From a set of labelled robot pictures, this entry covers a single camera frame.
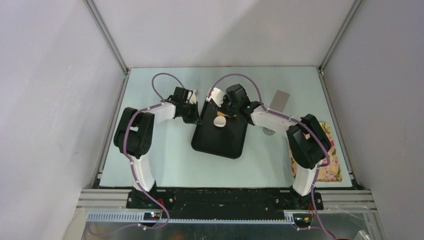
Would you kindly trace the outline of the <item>wooden dough roller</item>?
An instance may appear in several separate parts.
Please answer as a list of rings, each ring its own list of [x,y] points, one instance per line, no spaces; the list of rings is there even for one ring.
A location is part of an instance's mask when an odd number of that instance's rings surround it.
[[[221,111],[217,111],[217,112],[216,112],[216,115],[217,115],[217,116],[226,117],[226,118],[232,118],[232,116],[231,116],[231,115],[225,114],[225,113],[223,113],[223,112],[221,112]]]

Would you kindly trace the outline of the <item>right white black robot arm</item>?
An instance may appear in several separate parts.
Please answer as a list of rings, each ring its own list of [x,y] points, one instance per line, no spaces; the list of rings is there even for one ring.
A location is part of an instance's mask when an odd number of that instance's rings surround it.
[[[331,142],[317,118],[307,114],[300,119],[266,108],[251,101],[245,89],[235,84],[222,91],[209,90],[206,101],[229,118],[239,118],[252,126],[263,127],[286,137],[292,158],[297,164],[291,204],[304,209],[311,202],[311,190],[317,181],[317,170],[329,158]]]

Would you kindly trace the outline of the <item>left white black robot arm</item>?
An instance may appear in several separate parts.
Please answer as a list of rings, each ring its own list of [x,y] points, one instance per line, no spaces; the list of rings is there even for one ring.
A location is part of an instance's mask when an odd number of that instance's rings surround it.
[[[160,103],[136,109],[123,110],[115,131],[113,144],[129,161],[133,187],[140,191],[138,201],[145,208],[153,208],[158,194],[151,189],[155,186],[148,160],[153,143],[154,126],[164,121],[182,118],[185,124],[200,125],[198,91],[176,87],[174,93]]]

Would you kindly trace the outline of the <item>white dough ball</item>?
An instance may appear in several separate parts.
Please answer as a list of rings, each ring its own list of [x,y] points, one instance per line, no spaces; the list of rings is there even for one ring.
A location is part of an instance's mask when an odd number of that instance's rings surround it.
[[[223,128],[227,123],[227,119],[225,116],[219,115],[213,120],[213,124],[215,127]]]

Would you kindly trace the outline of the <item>black baking tray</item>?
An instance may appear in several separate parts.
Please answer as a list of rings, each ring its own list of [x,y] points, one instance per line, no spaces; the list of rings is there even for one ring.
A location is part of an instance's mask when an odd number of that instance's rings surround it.
[[[228,118],[224,127],[214,125],[217,111],[204,102],[200,118],[191,140],[191,147],[198,152],[219,157],[237,159],[242,155],[248,125],[238,118]]]

